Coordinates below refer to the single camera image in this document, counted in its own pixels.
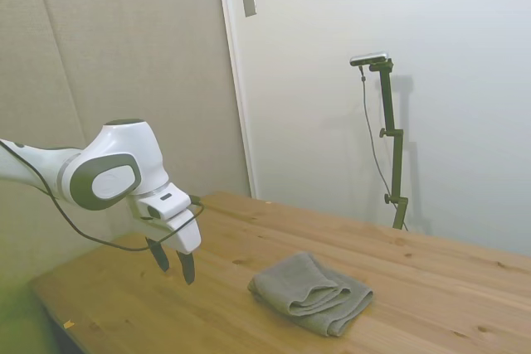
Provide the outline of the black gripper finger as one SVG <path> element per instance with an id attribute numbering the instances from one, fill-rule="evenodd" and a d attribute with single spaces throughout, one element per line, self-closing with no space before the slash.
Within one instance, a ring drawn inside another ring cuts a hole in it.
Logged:
<path id="1" fill-rule="evenodd" d="M 191 285 L 195 281 L 196 271 L 193 253 L 177 252 L 178 259 L 181 264 L 184 280 L 187 285 Z"/>
<path id="2" fill-rule="evenodd" d="M 169 260 L 162 245 L 157 240 L 151 240 L 146 237 L 146 244 L 153 258 L 155 259 L 158 267 L 163 271 L 167 272 L 169 270 Z"/>

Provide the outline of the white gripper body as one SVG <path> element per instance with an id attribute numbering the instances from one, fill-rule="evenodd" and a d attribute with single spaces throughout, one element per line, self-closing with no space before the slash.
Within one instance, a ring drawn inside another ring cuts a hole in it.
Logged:
<path id="1" fill-rule="evenodd" d="M 136 232 L 155 241 L 169 235 L 162 243 L 184 254 L 192 253 L 201 244 L 196 215 L 189 209 L 187 195 L 129 196 L 127 203 Z"/>

